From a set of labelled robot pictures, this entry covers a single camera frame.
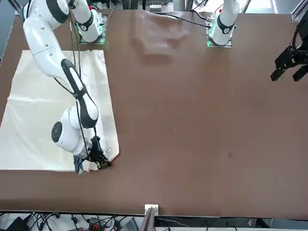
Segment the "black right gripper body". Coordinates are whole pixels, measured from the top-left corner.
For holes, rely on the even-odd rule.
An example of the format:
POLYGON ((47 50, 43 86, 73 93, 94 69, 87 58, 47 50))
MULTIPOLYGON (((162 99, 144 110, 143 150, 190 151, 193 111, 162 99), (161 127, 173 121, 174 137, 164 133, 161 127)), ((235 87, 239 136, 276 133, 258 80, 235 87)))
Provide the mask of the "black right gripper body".
POLYGON ((100 145, 100 137, 95 135, 91 140, 91 148, 86 157, 86 160, 90 162, 101 162, 101 155, 104 155, 100 145))

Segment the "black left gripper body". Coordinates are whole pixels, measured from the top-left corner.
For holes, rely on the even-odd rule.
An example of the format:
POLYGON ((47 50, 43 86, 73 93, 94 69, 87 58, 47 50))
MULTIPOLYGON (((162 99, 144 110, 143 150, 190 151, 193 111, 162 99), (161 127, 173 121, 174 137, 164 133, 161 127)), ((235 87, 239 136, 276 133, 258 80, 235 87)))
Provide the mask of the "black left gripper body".
POLYGON ((294 65, 307 64, 308 63, 308 17, 302 17, 301 21, 297 24, 296 30, 292 39, 293 57, 292 63, 294 65), (298 47, 296 44, 296 38, 299 35, 301 39, 301 45, 298 47))

